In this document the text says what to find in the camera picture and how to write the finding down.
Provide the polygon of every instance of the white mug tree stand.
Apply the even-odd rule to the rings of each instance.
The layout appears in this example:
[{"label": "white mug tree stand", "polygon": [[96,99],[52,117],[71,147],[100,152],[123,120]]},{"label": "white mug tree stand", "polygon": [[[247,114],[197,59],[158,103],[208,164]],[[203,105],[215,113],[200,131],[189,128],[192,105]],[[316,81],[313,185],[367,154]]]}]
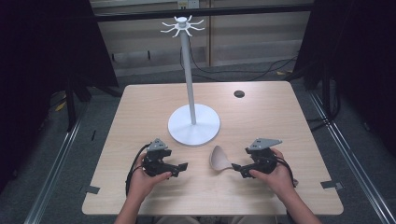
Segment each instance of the white mug tree stand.
[{"label": "white mug tree stand", "polygon": [[188,19],[185,17],[175,17],[175,20],[177,22],[176,24],[166,24],[163,22],[164,25],[173,26],[173,28],[168,31],[161,32],[169,33],[173,30],[177,30],[173,37],[180,34],[189,104],[178,108],[171,115],[168,121],[168,130],[172,137],[179,143],[189,147],[198,147],[212,140],[218,134],[220,128],[219,115],[215,110],[207,105],[194,103],[190,62],[191,54],[189,38],[187,35],[192,36],[189,33],[190,28],[198,31],[204,30],[205,28],[199,29],[192,26],[200,24],[204,20],[196,23],[190,23],[189,21],[191,20],[191,16]]}]

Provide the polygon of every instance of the round white base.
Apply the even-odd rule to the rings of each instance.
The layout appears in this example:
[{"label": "round white base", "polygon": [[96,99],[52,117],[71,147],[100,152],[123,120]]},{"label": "round white base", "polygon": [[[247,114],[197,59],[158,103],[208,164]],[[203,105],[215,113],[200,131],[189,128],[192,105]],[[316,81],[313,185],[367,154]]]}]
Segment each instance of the round white base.
[{"label": "round white base", "polygon": [[219,132],[219,115],[207,105],[195,104],[196,124],[191,123],[190,106],[183,105],[169,119],[168,130],[179,143],[198,147],[212,140]]}]

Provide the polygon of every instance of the left hand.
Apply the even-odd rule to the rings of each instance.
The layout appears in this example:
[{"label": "left hand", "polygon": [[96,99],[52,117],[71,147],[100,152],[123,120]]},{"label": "left hand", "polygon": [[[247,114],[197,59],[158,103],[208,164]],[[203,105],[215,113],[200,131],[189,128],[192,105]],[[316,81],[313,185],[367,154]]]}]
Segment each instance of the left hand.
[{"label": "left hand", "polygon": [[145,156],[146,153],[140,154],[139,158],[136,161],[135,167],[139,168],[137,168],[137,170],[134,171],[134,174],[132,175],[128,191],[128,197],[138,198],[141,200],[141,202],[143,202],[144,199],[151,193],[151,191],[154,189],[154,186],[164,181],[165,179],[168,179],[172,175],[171,172],[166,172],[155,176],[147,175],[143,170],[143,167],[141,167],[142,160],[145,158]]}]

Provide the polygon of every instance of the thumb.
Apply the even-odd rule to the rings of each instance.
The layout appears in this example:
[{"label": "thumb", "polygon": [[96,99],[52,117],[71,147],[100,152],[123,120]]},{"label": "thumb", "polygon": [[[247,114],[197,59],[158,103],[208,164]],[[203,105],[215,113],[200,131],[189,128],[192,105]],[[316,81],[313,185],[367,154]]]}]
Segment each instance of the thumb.
[{"label": "thumb", "polygon": [[161,181],[164,181],[165,179],[168,179],[169,177],[171,177],[172,173],[171,172],[165,172],[162,173],[160,175],[156,175],[154,177],[152,177],[154,179],[154,182],[156,184],[160,183]]},{"label": "thumb", "polygon": [[256,177],[256,178],[258,178],[258,179],[260,179],[260,180],[263,180],[263,181],[265,181],[265,182],[267,182],[267,174],[265,174],[265,173],[262,173],[262,172],[260,172],[260,171],[257,171],[257,170],[249,170],[248,171],[251,175],[253,175],[254,177]]}]

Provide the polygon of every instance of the black cable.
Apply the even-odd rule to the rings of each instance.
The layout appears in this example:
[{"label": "black cable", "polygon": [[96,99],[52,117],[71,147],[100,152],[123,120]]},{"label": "black cable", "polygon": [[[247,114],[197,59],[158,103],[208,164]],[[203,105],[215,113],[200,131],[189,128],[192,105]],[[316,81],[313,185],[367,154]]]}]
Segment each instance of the black cable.
[{"label": "black cable", "polygon": [[280,157],[275,156],[276,159],[273,158],[268,158],[268,157],[257,157],[259,160],[267,160],[267,161],[274,161],[277,163],[280,163],[282,165],[284,165],[288,171],[289,171],[289,175],[290,175],[290,179],[291,179],[291,184],[296,188],[297,186],[294,184],[294,176],[293,176],[293,171],[291,170],[290,166],[288,165],[288,163],[285,161],[285,159],[282,159]]},{"label": "black cable", "polygon": [[338,86],[335,85],[335,93],[334,93],[334,97],[332,100],[333,103],[333,111],[332,113],[327,117],[327,118],[317,118],[317,119],[308,119],[308,122],[312,122],[312,121],[323,121],[323,123],[319,124],[318,126],[311,128],[311,132],[314,132],[328,124],[330,124],[332,121],[335,120],[335,118],[337,117],[337,115],[340,112],[341,109],[341,96],[340,96],[340,91],[338,90]]},{"label": "black cable", "polygon": [[135,170],[137,170],[138,168],[140,168],[141,166],[138,166],[134,169],[134,166],[136,165],[137,159],[139,158],[140,154],[142,153],[142,151],[149,147],[151,143],[144,145],[142,148],[140,148],[140,150],[137,152],[136,156],[134,157],[134,162],[132,163],[131,169],[129,170],[128,176],[126,177],[126,181],[125,181],[125,194],[128,196],[128,191],[129,191],[129,187],[131,184],[131,178],[132,178],[132,174],[134,173]]},{"label": "black cable", "polygon": [[[204,73],[208,73],[208,74],[220,74],[220,73],[262,73],[262,71],[242,71],[242,70],[240,70],[240,71],[238,71],[238,70],[228,70],[228,71],[225,70],[225,71],[218,71],[218,72],[206,71],[206,70],[200,68],[200,67],[196,64],[196,62],[195,62],[195,60],[194,60],[194,58],[193,58],[193,56],[192,56],[192,47],[191,47],[190,38],[189,38],[189,44],[190,44],[190,55],[191,55],[192,62],[194,63],[194,65],[196,66],[196,68],[197,68],[198,70],[200,70],[200,71],[202,71],[202,72],[204,72]],[[292,62],[292,61],[295,61],[297,57],[298,57],[298,56],[294,56],[294,57],[292,57],[291,59],[283,59],[283,60],[279,60],[279,61],[273,62],[273,63],[270,65],[270,67],[269,67],[264,73],[262,73],[260,76],[254,77],[253,79],[249,79],[249,80],[246,80],[246,81],[254,81],[254,80],[256,80],[256,79],[258,79],[258,78],[260,78],[260,77],[265,76],[265,75],[268,74],[269,72],[276,71],[276,70],[278,70],[278,69],[280,69],[280,68],[286,66],[288,63],[290,63],[290,62]],[[180,59],[180,65],[181,65],[181,67],[184,69],[184,66],[183,66],[182,61],[181,61],[181,59],[182,59],[182,57],[181,57],[181,49],[180,49],[180,57],[179,57],[179,59]],[[285,62],[284,64],[282,64],[281,66],[279,66],[278,68],[271,69],[276,63],[280,63],[280,62],[283,62],[283,61],[286,61],[286,62]],[[214,81],[217,81],[217,82],[225,82],[224,80],[215,79],[215,78],[213,78],[213,77],[206,77],[206,76],[201,76],[201,75],[196,75],[196,74],[192,74],[192,76],[195,76],[195,77],[203,77],[203,78],[207,78],[207,79],[214,80]]]}]

